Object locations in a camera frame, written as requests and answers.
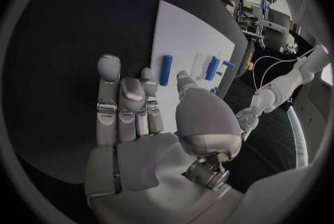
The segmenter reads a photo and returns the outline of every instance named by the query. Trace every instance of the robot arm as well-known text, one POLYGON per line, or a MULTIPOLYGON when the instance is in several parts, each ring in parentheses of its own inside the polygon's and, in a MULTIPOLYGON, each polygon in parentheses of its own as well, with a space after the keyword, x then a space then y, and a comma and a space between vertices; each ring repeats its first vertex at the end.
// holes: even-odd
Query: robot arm
POLYGON ((297 87, 312 81, 314 74, 329 63, 330 58, 325 49, 317 46, 308 57, 299 59, 289 73, 275 78, 258 89, 252 97, 250 106, 236 114, 244 131, 243 139, 246 140, 256 128, 262 113, 269 113, 279 107, 291 97, 297 87))

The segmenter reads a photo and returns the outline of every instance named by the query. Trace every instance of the white board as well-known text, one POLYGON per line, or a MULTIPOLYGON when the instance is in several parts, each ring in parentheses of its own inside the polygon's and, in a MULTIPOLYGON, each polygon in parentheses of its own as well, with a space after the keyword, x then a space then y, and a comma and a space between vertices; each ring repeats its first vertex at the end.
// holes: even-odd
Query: white board
POLYGON ((173 56, 168 85, 159 85, 156 92, 165 131, 176 131, 175 111, 180 102, 176 88, 178 72, 186 70, 207 90, 218 87, 222 76, 216 74, 212 81, 205 80, 207 67, 215 56, 220 59, 217 71, 224 74, 227 67, 223 61, 230 60, 233 49, 234 43, 212 26, 181 8, 159 2, 151 56, 153 79, 159 82, 163 56, 173 56))

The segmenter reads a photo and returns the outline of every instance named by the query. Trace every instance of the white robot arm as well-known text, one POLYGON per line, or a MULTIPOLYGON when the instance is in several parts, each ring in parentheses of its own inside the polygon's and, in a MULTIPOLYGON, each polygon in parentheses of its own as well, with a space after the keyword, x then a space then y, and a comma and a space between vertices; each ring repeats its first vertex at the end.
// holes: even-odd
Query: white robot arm
POLYGON ((263 112, 269 113, 279 107, 291 97, 297 87, 309 83, 314 74, 329 63, 328 53, 323 46, 317 46, 308 57, 300 58, 289 73, 275 78, 258 89, 252 97, 250 106, 236 114, 244 131, 243 139, 246 140, 256 128, 258 118, 263 112))

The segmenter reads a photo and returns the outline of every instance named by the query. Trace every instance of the gray robot arm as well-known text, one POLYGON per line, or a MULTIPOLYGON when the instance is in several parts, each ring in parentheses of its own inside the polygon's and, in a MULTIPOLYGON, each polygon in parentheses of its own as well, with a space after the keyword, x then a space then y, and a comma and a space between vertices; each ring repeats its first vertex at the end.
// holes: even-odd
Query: gray robot arm
POLYGON ((308 57, 299 59, 289 73, 275 78, 258 89, 252 97, 250 106, 236 114, 244 131, 243 139, 246 140, 256 128, 262 113, 269 113, 279 107, 291 97, 297 87, 309 83, 314 74, 329 63, 329 55, 322 46, 317 46, 308 57))

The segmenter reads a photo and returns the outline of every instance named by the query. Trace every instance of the blue battery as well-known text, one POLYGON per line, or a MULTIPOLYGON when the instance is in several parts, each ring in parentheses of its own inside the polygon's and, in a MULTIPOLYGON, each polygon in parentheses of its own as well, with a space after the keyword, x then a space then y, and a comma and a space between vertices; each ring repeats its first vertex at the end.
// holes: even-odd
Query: blue battery
POLYGON ((234 64, 228 62, 228 61, 223 61, 223 65, 226 65, 227 67, 234 68, 234 64))
POLYGON ((206 80, 213 80, 213 77, 217 71, 218 65, 220 60, 216 58, 215 56, 212 57, 211 62, 209 63, 208 69, 207 69, 207 75, 205 76, 206 80))
POLYGON ((161 86, 167 86, 168 84, 172 61, 173 61, 173 56, 164 55, 163 64, 161 66, 160 80, 159 80, 161 86))

